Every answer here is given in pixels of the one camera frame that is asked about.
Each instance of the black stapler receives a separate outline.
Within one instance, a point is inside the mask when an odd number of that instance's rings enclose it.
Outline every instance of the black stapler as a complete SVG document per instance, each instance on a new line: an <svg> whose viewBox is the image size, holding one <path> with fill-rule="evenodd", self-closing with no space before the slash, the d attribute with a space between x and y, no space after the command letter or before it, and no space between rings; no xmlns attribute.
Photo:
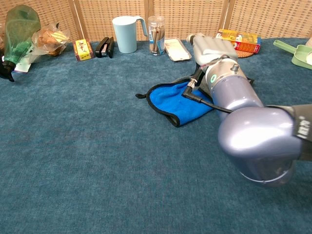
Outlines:
<svg viewBox="0 0 312 234"><path fill-rule="evenodd" d="M98 44L96 48L96 57L101 58L105 56L113 57L114 51L114 38L104 37L104 39Z"/></svg>

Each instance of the clear cylindrical container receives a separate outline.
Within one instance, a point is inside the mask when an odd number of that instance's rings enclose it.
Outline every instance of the clear cylindrical container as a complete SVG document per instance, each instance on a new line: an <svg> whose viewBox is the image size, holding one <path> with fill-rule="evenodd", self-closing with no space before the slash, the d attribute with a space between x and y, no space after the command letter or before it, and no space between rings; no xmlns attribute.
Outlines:
<svg viewBox="0 0 312 234"><path fill-rule="evenodd" d="M163 16L150 16L148 18L148 31L150 52L153 55L165 53L165 18Z"/></svg>

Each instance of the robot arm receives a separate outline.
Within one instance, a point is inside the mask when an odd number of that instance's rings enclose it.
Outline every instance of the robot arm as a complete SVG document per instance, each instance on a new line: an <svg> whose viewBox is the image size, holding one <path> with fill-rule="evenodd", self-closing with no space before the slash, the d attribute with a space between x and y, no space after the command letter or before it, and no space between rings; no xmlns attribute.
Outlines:
<svg viewBox="0 0 312 234"><path fill-rule="evenodd" d="M256 184L287 183L294 174L295 160L312 158L308 156L312 144L305 139L311 134L312 105L299 106L301 112L294 107L264 106L241 71L229 41L202 35L192 35L189 41L197 68L205 75L201 79L197 71L183 95L201 102L191 92L205 80L214 104L220 107L218 141L231 162ZM299 136L302 120L305 132Z"/></svg>

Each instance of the small box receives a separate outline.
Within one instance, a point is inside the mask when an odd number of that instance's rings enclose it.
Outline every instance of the small box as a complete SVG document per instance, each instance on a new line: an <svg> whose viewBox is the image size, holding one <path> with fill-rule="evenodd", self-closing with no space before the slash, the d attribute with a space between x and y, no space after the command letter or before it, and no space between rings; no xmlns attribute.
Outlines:
<svg viewBox="0 0 312 234"><path fill-rule="evenodd" d="M74 43L74 52L77 61L94 58L94 54L88 39L76 40Z"/></svg>
<svg viewBox="0 0 312 234"><path fill-rule="evenodd" d="M219 29L216 38L229 40L235 50L257 54L260 50L261 36L256 33L244 33L227 29Z"/></svg>

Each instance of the green dustpan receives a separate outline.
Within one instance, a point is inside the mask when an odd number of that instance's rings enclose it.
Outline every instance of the green dustpan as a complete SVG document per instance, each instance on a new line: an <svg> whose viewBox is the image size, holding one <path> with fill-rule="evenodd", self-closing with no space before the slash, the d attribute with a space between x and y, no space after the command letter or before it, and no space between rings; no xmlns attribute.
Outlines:
<svg viewBox="0 0 312 234"><path fill-rule="evenodd" d="M298 45L297 48L288 45L280 40L275 40L273 45L293 54L292 63L312 70L312 65L307 64L307 56L312 51L311 47Z"/></svg>

